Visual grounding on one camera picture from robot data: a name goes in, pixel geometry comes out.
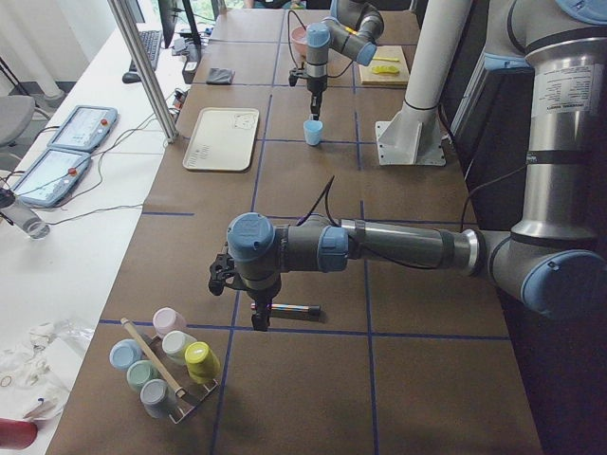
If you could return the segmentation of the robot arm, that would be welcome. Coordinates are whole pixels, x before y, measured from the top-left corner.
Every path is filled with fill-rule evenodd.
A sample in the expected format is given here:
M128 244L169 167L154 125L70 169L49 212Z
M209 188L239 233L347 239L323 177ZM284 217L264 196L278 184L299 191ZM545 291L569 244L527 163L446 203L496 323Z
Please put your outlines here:
M291 81L309 80L320 113L329 46L367 65L383 31L363 1L333 1L331 15L307 27L307 62ZM377 122L380 164L421 164L438 147L438 99L472 1L429 1L402 108ZM606 261L585 222L590 136L606 74L606 1L490 1L485 69L534 71L524 207L510 231L390 226L329 215L332 179L295 226L239 215L210 266L209 288L245 291L255 330L269 327L281 273L342 271L347 260L385 260L418 269L457 268L484 276L526 308L572 319L606 303Z
M328 84L329 50L368 66L383 30L381 14L367 1L332 1L330 14L306 27L305 62L292 76L306 80L312 119L319 120L321 115L322 95Z

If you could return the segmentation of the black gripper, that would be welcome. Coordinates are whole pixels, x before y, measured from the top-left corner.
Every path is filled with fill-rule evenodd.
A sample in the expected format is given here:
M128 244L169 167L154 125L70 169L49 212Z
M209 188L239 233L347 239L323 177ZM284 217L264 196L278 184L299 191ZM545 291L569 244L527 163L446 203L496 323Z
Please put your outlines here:
M265 289L251 289L248 296L253 300L255 314L251 316L251 322L255 331L264 331L271 325L271 304L273 299L280 293L282 286L273 284Z
M322 108L322 94L326 90L326 77L307 77L306 86L311 93L310 113L312 118L320 118Z

